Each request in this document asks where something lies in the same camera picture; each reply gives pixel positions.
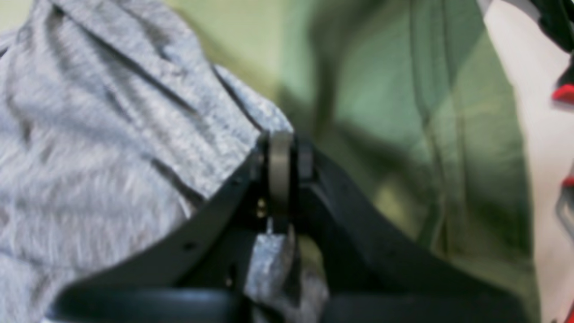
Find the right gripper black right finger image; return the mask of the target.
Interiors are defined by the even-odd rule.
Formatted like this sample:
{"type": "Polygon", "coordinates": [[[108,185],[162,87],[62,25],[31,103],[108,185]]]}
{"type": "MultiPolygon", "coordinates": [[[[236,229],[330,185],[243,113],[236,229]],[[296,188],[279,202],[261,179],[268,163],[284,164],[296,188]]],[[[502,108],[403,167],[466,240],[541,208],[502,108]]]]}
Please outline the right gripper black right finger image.
{"type": "Polygon", "coordinates": [[[294,145],[296,228],[322,254],[322,323],[526,323],[520,301],[455,269],[384,218],[304,139],[294,145]]]}

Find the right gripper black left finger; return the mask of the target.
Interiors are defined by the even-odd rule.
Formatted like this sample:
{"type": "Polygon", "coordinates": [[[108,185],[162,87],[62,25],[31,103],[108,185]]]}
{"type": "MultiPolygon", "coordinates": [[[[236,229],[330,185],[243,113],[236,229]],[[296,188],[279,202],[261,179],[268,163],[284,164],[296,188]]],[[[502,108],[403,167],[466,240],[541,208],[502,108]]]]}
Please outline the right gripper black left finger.
{"type": "Polygon", "coordinates": [[[244,294],[256,240],[285,233],[294,136],[265,133],[198,213],[147,250],[74,282],[52,323],[250,323],[244,294]]]}

